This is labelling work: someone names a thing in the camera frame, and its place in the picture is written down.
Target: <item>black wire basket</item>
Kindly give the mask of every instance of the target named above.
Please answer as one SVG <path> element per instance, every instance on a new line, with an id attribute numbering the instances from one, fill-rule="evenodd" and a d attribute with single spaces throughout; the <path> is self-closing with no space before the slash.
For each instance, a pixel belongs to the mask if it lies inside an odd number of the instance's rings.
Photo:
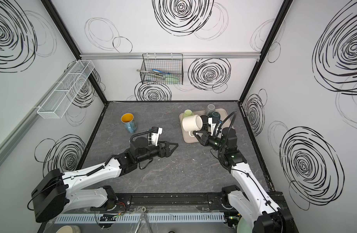
<path id="1" fill-rule="evenodd" d="M 146 53 L 142 54 L 142 57 L 143 62 L 139 70 L 142 83 L 155 81 L 166 85 L 182 85 L 182 54 Z"/>

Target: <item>mug handle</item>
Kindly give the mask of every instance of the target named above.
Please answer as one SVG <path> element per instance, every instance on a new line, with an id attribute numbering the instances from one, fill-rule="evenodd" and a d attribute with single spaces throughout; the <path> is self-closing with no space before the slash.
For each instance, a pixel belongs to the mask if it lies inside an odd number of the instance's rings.
<path id="1" fill-rule="evenodd" d="M 127 124 L 127 129 L 128 129 L 128 131 L 129 131 L 129 133 L 134 133 L 134 130 L 133 130 L 133 128 L 131 127 L 131 124 L 130 124 L 130 123 Z"/>

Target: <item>beige tray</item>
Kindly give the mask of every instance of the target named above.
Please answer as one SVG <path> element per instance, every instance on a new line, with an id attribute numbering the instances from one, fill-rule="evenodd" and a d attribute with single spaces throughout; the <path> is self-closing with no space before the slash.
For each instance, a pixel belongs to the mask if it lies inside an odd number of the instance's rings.
<path id="1" fill-rule="evenodd" d="M 228 116 L 228 113 L 226 112 L 225 109 L 216 109 L 216 111 L 220 114 L 220 120 L 224 120 L 227 116 Z M 194 115 L 204 115 L 206 112 L 204 110 L 202 111 L 194 111 L 193 114 Z M 184 128 L 182 128 L 182 116 L 183 116 L 183 113 L 180 114 L 180 123 L 181 123 L 181 130 L 182 130 L 182 135 L 184 137 L 184 141 L 186 143 L 194 143 L 194 142 L 198 142 L 197 138 L 196 137 L 190 137 L 189 135 L 189 132 L 186 132 L 184 130 Z M 222 125 L 222 128 L 225 128 L 225 127 L 229 127 L 230 126 L 230 120 L 231 119 L 228 119 L 223 125 Z"/>

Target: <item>blue mug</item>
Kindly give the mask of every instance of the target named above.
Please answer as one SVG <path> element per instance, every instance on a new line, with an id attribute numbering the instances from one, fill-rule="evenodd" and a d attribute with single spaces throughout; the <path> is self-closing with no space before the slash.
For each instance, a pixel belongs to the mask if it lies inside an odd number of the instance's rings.
<path id="1" fill-rule="evenodd" d="M 137 123 L 134 121 L 134 116 L 131 113 L 126 113 L 121 117 L 121 122 L 124 123 L 125 128 L 129 133 L 134 133 L 137 129 Z"/>

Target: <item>white mesh rack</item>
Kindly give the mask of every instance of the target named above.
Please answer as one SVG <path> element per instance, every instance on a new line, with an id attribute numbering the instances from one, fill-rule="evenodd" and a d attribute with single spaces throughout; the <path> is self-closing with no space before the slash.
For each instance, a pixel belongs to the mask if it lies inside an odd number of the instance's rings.
<path id="1" fill-rule="evenodd" d="M 44 119 L 60 119 L 94 69 L 91 60 L 78 60 L 37 110 Z"/>

